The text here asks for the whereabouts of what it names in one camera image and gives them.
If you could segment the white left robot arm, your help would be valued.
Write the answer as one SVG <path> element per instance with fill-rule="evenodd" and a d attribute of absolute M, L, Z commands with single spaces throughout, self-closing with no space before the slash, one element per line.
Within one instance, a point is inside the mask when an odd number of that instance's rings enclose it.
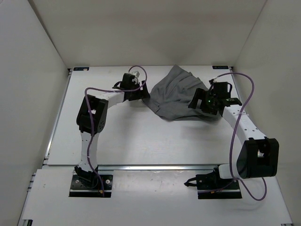
<path fill-rule="evenodd" d="M 97 143 L 106 124 L 108 109 L 125 101 L 149 98 L 146 80 L 139 82 L 138 71 L 127 72 L 111 90 L 88 87 L 76 118 L 81 135 L 81 159 L 75 172 L 88 189 L 104 194 L 104 182 L 98 173 Z"/>

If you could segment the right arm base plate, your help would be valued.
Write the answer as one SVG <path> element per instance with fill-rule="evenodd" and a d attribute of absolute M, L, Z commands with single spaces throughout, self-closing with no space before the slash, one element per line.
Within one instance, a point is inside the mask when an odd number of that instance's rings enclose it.
<path fill-rule="evenodd" d="M 218 168 L 212 172 L 196 175 L 199 200 L 242 199 L 239 183 L 233 179 L 222 179 Z"/>

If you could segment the grey pleated skirt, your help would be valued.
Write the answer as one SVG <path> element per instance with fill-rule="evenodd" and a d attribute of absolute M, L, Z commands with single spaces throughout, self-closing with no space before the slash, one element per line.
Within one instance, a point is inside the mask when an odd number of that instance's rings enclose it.
<path fill-rule="evenodd" d="M 143 99 L 143 103 L 167 121 L 219 120 L 218 114 L 207 114 L 188 107 L 198 88 L 208 90 L 202 80 L 174 65 L 167 76 L 152 88 L 150 98 Z"/>

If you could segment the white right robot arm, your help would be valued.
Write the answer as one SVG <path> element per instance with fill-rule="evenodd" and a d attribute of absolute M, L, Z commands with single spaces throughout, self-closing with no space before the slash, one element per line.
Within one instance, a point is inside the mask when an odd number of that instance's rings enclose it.
<path fill-rule="evenodd" d="M 274 177 L 277 173 L 279 142 L 261 132 L 245 112 L 245 104 L 231 96 L 228 82 L 210 81 L 209 90 L 198 88 L 189 108 L 219 114 L 233 128 L 229 163 L 215 167 L 211 173 L 198 174 L 185 182 L 201 192 L 215 193 L 233 187 L 240 179 Z"/>

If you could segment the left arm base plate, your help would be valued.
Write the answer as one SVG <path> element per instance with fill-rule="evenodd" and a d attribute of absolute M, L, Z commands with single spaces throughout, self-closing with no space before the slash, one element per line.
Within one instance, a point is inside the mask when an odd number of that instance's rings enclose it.
<path fill-rule="evenodd" d="M 90 183 L 80 178 L 76 172 L 73 172 L 70 184 L 69 197 L 80 198 L 111 198 L 113 175 L 100 175 L 103 181 L 103 189 L 99 177 L 94 176 L 93 182 Z"/>

